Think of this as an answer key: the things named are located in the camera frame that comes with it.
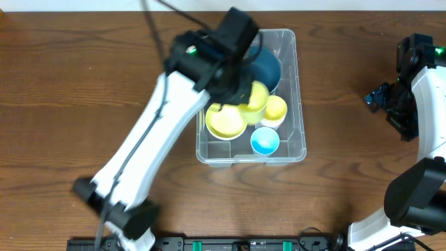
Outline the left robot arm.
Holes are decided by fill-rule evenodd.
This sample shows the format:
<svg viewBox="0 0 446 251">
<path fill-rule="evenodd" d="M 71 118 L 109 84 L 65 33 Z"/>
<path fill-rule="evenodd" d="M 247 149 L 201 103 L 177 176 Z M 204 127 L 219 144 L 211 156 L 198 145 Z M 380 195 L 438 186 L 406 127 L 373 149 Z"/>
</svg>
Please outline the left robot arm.
<svg viewBox="0 0 446 251">
<path fill-rule="evenodd" d="M 103 250 L 104 228 L 115 250 L 150 250 L 159 207 L 148 199 L 160 165 L 185 126 L 209 101 L 246 104 L 252 76 L 246 53 L 258 30 L 188 31 L 176 36 L 141 116 L 114 156 L 93 177 L 80 177 L 74 193 L 99 218 L 94 250 Z"/>
</svg>

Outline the light blue cup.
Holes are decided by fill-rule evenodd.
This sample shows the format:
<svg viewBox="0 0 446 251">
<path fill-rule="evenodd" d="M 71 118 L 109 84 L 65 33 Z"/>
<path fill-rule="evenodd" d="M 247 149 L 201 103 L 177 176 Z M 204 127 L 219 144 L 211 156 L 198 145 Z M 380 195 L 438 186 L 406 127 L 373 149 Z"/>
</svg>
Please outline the light blue cup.
<svg viewBox="0 0 446 251">
<path fill-rule="evenodd" d="M 252 133 L 250 144 L 255 154 L 269 156 L 279 148 L 280 138 L 274 129 L 261 127 Z"/>
</svg>

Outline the cream white cup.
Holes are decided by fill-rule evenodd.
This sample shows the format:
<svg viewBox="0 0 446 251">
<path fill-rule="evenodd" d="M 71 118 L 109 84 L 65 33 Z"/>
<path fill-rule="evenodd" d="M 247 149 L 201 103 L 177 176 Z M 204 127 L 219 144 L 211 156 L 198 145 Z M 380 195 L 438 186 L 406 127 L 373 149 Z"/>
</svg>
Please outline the cream white cup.
<svg viewBox="0 0 446 251">
<path fill-rule="evenodd" d="M 284 122 L 285 117 L 283 116 L 280 119 L 277 120 L 268 120 L 268 119 L 262 119 L 259 122 L 260 127 L 268 127 L 272 128 L 273 130 L 277 130 L 278 127 Z"/>
</svg>

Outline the yellow cup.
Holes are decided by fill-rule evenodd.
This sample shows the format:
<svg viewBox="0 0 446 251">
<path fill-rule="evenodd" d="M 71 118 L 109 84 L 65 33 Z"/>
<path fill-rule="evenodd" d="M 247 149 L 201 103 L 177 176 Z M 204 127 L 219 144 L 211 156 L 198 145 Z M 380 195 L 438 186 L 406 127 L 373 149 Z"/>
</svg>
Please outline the yellow cup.
<svg viewBox="0 0 446 251">
<path fill-rule="evenodd" d="M 269 121 L 278 121 L 286 116 L 288 111 L 285 100 L 279 96 L 271 95 L 266 103 L 264 119 Z"/>
<path fill-rule="evenodd" d="M 266 105 L 270 92 L 268 88 L 259 81 L 252 82 L 251 96 L 247 104 L 240 104 L 238 110 L 242 119 L 250 126 L 260 122 L 265 114 Z"/>
</svg>

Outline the white bowl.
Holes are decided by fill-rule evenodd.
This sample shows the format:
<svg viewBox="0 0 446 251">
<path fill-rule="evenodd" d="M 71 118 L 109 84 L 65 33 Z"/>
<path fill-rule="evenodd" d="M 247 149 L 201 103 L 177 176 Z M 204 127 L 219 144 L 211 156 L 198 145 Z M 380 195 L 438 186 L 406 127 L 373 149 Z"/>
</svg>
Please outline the white bowl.
<svg viewBox="0 0 446 251">
<path fill-rule="evenodd" d="M 217 139 L 219 139 L 219 140 L 222 140 L 222 141 L 231 141 L 231 140 L 234 140 L 234 139 L 240 137 L 244 132 L 245 132 L 245 131 L 242 130 L 242 131 L 240 131 L 239 133 L 237 133 L 236 135 L 233 135 L 233 136 L 224 136 L 223 134 L 221 134 L 221 133 L 219 133 L 219 132 L 215 132 L 215 131 L 209 130 L 209 133 L 210 133 L 213 137 L 215 137 L 215 138 L 217 138 Z"/>
</svg>

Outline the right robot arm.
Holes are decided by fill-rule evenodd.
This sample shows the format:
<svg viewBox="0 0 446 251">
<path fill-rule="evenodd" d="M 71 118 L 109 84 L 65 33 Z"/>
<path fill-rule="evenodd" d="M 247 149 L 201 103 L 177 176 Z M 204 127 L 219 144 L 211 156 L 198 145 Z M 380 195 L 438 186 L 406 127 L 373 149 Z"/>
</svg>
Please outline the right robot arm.
<svg viewBox="0 0 446 251">
<path fill-rule="evenodd" d="M 445 231 L 445 48 L 414 33 L 397 45 L 397 80 L 364 97 L 402 140 L 419 139 L 417 161 L 387 187 L 384 206 L 349 224 L 333 250 L 414 250 Z"/>
</svg>

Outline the dark blue bowl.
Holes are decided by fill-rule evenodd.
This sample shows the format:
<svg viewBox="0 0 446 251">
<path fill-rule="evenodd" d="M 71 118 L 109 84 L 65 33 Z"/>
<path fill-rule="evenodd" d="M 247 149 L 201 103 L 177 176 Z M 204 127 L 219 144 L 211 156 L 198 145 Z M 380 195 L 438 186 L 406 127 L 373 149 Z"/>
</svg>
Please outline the dark blue bowl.
<svg viewBox="0 0 446 251">
<path fill-rule="evenodd" d="M 282 69 L 279 60 L 268 49 L 262 47 L 260 55 L 248 66 L 243 68 L 246 73 L 251 73 L 254 80 L 263 83 L 273 93 L 282 77 Z"/>
</svg>

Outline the yellow bowl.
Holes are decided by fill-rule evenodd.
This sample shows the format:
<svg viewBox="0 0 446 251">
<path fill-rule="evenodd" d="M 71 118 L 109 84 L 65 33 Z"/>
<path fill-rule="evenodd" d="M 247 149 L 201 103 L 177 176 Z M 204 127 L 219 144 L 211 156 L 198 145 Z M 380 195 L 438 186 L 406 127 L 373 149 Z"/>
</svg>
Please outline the yellow bowl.
<svg viewBox="0 0 446 251">
<path fill-rule="evenodd" d="M 245 130 L 247 123 L 242 119 L 237 106 L 213 103 L 206 110 L 206 127 L 224 136 L 233 136 Z"/>
</svg>

